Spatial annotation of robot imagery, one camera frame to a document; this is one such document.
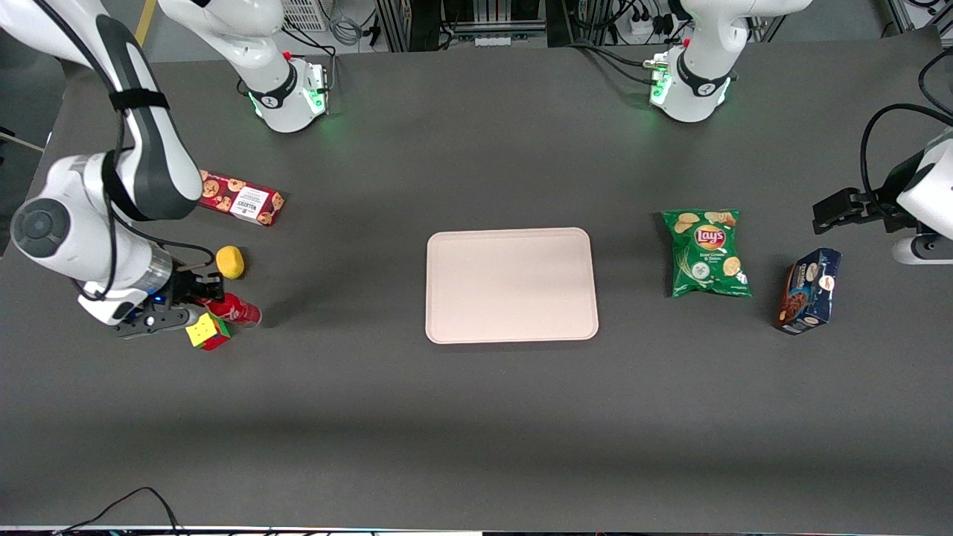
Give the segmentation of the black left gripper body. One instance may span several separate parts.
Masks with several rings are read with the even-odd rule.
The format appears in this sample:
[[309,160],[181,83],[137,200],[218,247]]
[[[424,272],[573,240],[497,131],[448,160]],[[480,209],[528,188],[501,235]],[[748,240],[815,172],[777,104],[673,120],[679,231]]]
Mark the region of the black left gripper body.
[[902,229],[922,231],[922,224],[908,210],[902,209],[898,201],[899,194],[912,183],[919,164],[920,157],[909,157],[892,167],[881,186],[873,190],[869,189],[867,192],[869,216],[878,214],[888,232],[897,232]]

